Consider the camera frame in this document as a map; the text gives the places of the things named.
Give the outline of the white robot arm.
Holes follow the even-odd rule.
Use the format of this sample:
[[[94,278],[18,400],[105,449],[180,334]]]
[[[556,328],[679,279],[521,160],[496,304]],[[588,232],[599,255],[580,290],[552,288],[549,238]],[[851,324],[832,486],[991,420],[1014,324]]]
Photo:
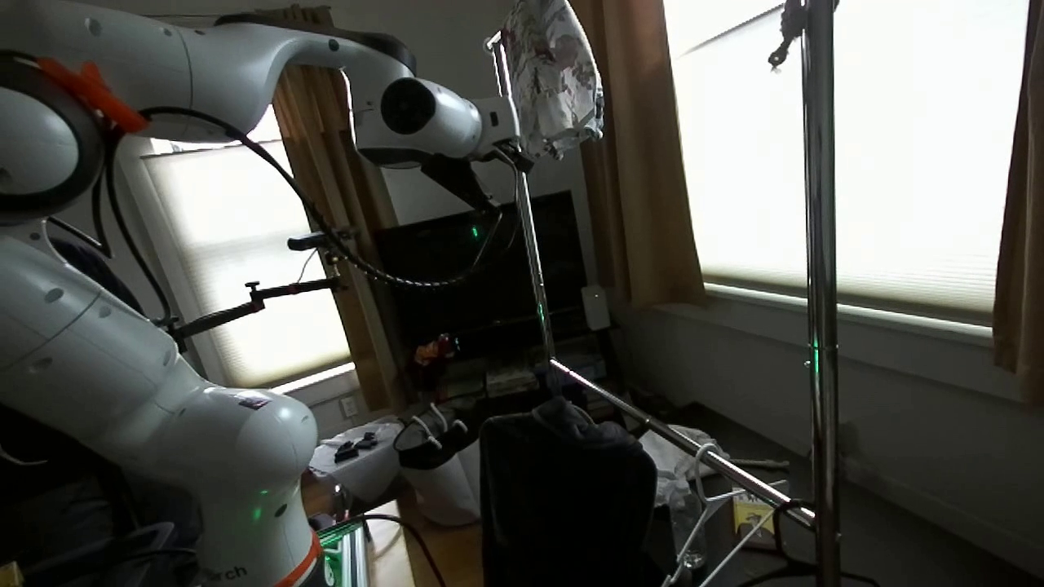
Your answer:
[[[113,130],[250,134],[290,66],[347,79],[349,138],[377,164],[482,160],[505,126],[420,79],[389,37],[0,0],[0,56],[0,404],[189,491],[205,587],[322,587],[300,497],[310,408],[205,382],[172,334],[55,255],[45,217],[93,188]]]

